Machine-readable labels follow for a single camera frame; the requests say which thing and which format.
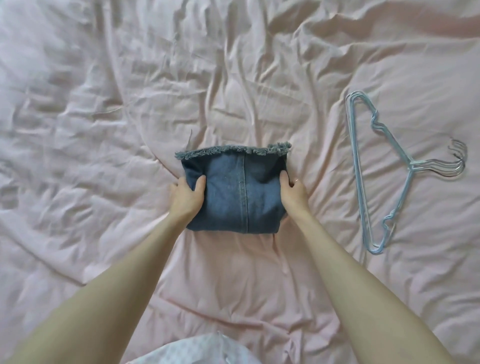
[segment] person's left arm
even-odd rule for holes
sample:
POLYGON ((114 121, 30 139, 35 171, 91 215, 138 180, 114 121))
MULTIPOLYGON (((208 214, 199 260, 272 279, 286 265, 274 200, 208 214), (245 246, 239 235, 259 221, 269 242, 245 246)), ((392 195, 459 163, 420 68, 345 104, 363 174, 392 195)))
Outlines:
POLYGON ((195 191, 171 187, 168 216, 122 260, 53 311, 8 364, 117 364, 155 290, 180 233, 204 201, 205 176, 195 191))

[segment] frayed denim edge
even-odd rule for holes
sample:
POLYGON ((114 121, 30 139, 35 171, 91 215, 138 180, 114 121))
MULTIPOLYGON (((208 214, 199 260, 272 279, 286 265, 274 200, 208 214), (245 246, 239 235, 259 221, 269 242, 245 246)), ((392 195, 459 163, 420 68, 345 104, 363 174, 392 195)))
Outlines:
POLYGON ((175 158, 179 160, 187 160, 195 157, 211 156, 213 154, 220 154, 224 152, 239 152, 247 154, 258 154, 259 156, 265 156, 267 154, 277 154, 278 156, 284 156, 292 147, 289 142, 269 144, 267 148, 255 148, 253 146, 212 146, 210 148, 191 150, 188 152, 177 152, 175 158))

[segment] wrinkled fabric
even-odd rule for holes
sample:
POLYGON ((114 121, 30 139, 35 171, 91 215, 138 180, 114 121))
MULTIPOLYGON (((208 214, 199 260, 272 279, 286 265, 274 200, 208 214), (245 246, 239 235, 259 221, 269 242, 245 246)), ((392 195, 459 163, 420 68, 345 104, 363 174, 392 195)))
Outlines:
POLYGON ((261 364, 244 346, 220 332, 167 344, 128 364, 261 364))
MULTIPOLYGON (((325 229, 361 260, 344 98, 361 89, 415 158, 364 265, 458 364, 480 363, 480 2, 1 0, 0 361, 168 212, 179 150, 288 140, 325 229)), ((357 109, 374 238, 405 166, 357 109)), ((122 359, 221 331, 264 364, 355 364, 302 234, 186 230, 122 359)))
POLYGON ((235 150, 183 159, 190 188, 195 189, 201 175, 207 178, 204 203, 187 228, 250 234, 278 232, 285 215, 279 176, 287 169, 286 160, 286 155, 235 150))

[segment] folded denim garment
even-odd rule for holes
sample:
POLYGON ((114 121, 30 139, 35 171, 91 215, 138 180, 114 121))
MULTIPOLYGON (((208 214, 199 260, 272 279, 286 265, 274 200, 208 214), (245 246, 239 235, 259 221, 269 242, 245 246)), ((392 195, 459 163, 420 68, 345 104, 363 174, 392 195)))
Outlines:
POLYGON ((267 148, 214 146, 178 152, 187 183, 207 177, 202 208, 187 228, 193 231, 276 233, 285 214, 279 176, 286 170, 290 143, 267 148))

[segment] clothes hanger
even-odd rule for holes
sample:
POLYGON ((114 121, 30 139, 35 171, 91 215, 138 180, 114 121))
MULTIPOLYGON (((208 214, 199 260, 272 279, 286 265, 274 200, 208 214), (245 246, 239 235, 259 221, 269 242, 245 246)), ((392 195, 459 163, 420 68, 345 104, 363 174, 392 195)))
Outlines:
POLYGON ((424 159, 414 160, 398 143, 393 134, 388 130, 387 126, 378 121, 378 110, 372 104, 369 97, 362 91, 354 91, 347 95, 345 98, 347 107, 347 121, 348 131, 350 133, 350 142, 352 144, 353 151, 353 169, 355 172, 355 180, 357 185, 357 196, 360 209, 360 220, 362 224, 362 240, 363 245, 370 253, 377 255, 380 254, 385 245, 392 238, 393 231, 395 230, 395 217, 398 215, 402 205, 407 196, 410 188, 413 176, 416 172, 430 170, 443 177, 455 177, 463 172, 465 169, 465 163, 467 161, 467 146, 465 143, 452 139, 451 146, 448 147, 450 154, 452 154, 456 160, 454 162, 443 161, 439 159, 424 159), (370 214, 368 212, 367 200, 365 197, 365 187, 363 185, 363 177, 360 168, 360 157, 357 143, 357 128, 356 128, 356 114, 355 114, 355 100, 362 101, 372 112, 372 119, 370 126, 374 131, 383 133, 387 141, 397 152, 398 156, 404 161, 408 168, 407 179, 400 194, 400 197, 394 207, 394 209, 383 218, 382 228, 384 230, 382 240, 380 243, 375 243, 372 236, 372 227, 370 224, 370 214))

